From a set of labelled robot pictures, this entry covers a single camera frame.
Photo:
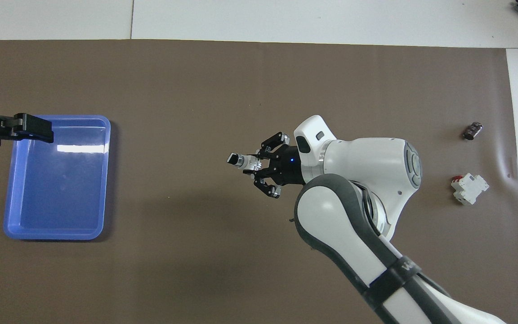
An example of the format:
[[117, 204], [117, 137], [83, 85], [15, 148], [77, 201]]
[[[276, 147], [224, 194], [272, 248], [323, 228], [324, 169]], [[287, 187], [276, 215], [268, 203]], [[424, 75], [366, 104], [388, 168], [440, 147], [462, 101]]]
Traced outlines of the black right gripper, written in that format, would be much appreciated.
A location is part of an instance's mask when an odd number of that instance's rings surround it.
[[[305, 185], [301, 170], [301, 160], [297, 146], [288, 145], [290, 138], [286, 133], [278, 132], [261, 143], [260, 156], [270, 157], [271, 174], [253, 174], [254, 185], [261, 192], [271, 198], [280, 198], [281, 186]], [[275, 184], [267, 184], [266, 179], [272, 179]]]

